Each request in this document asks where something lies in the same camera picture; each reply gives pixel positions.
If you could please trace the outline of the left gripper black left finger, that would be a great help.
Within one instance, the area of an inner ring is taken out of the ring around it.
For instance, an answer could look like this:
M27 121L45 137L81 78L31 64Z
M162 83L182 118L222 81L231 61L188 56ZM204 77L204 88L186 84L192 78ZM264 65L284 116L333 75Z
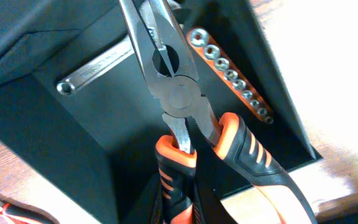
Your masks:
M131 223L161 224L162 212L162 184L160 175L154 174L131 210Z

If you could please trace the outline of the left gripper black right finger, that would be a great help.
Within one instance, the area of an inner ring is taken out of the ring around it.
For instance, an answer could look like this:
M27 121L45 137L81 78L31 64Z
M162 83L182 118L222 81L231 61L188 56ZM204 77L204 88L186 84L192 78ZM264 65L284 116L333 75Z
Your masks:
M200 211L201 223L229 224L235 219L224 208L215 194L217 185L217 159L202 134L190 128L191 143L198 154L196 168L196 206Z

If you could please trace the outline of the black box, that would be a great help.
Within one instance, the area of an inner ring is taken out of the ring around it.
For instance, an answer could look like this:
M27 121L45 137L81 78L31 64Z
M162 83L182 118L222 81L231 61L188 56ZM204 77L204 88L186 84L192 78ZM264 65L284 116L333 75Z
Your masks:
M73 95L56 90L129 35L120 2L0 1L0 140L102 223L131 223L141 192L159 174L155 145L171 134L135 53ZM133 2L156 34L151 1ZM213 37L274 122L257 119L188 44L215 117L241 116L284 169L314 159L250 2L166 2L185 38L194 27ZM253 186L215 156L220 201Z

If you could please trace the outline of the red handled cutting pliers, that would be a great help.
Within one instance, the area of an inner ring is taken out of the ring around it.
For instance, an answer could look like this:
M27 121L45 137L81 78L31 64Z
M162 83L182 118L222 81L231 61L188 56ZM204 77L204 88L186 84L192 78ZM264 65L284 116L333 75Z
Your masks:
M59 224L50 213L40 208L0 197L0 217L13 224Z

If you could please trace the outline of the silver adjustable wrench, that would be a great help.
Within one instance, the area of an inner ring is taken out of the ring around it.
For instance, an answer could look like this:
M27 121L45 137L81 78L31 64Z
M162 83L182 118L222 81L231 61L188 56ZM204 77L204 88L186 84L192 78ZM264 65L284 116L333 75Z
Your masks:
M60 80L56 90L61 95L73 95L133 54L131 39L126 35L116 45Z

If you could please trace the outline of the orange black needle-nose pliers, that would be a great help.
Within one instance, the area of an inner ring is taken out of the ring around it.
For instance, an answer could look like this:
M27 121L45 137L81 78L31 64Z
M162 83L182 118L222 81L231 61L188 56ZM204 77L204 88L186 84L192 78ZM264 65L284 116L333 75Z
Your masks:
M272 157L241 116L215 117L201 93L191 50L168 2L151 1L156 34L151 34L133 1L120 7L135 56L149 92L159 100L171 134L155 145L166 223L203 223L207 212L224 215L218 200L202 199L195 179L197 152L186 121L193 118L215 155L248 180L274 207L282 223L315 223L305 196L288 172Z

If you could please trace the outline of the orange socket bit rail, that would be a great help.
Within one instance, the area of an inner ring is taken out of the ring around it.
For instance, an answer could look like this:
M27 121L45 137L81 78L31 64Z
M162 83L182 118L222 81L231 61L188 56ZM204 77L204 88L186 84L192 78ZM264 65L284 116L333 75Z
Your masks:
M257 119L267 124L274 122L271 107L204 28L190 29L186 39L191 48L213 69L215 74Z

